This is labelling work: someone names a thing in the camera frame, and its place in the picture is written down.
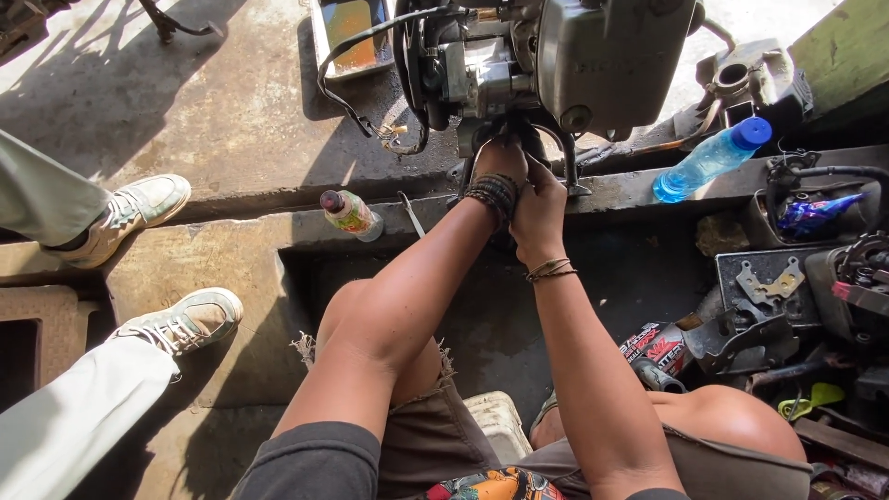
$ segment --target blue plastic bottle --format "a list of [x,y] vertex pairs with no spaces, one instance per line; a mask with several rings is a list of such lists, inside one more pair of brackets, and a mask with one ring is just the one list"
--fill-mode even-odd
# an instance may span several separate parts
[[749,160],[772,139],[772,126],[760,117],[747,118],[704,140],[691,154],[654,180],[654,196],[664,203],[682,201],[721,173]]

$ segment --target hand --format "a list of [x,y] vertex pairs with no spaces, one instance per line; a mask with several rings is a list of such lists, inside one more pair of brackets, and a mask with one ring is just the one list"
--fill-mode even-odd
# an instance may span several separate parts
[[515,135],[498,135],[478,152],[474,175],[500,173],[507,175],[521,188],[528,176],[528,163],[522,142]]
[[550,259],[565,258],[562,224],[568,191],[549,169],[526,155],[528,180],[521,189],[509,233],[518,243],[516,257],[528,270]]

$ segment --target white plastic stool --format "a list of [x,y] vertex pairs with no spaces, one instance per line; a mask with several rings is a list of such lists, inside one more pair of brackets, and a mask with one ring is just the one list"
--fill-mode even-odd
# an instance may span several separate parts
[[486,392],[464,399],[463,404],[482,428],[501,464],[515,464],[532,452],[516,405],[506,392]]

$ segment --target blue bottle cap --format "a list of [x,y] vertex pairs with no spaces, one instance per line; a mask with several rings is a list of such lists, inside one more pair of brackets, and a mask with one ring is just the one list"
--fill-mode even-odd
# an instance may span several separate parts
[[730,137],[735,146],[756,151],[772,139],[772,126],[760,117],[746,118],[732,127]]

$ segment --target dark gray shorts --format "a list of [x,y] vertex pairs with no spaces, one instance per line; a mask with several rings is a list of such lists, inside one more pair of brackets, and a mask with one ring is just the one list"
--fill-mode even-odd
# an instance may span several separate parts
[[[664,426],[673,461],[692,500],[804,500],[809,464],[700,440]],[[549,479],[569,499],[589,488],[567,440],[501,464],[453,381],[444,377],[429,396],[393,409],[380,457],[378,498],[414,498],[443,480],[517,465]]]

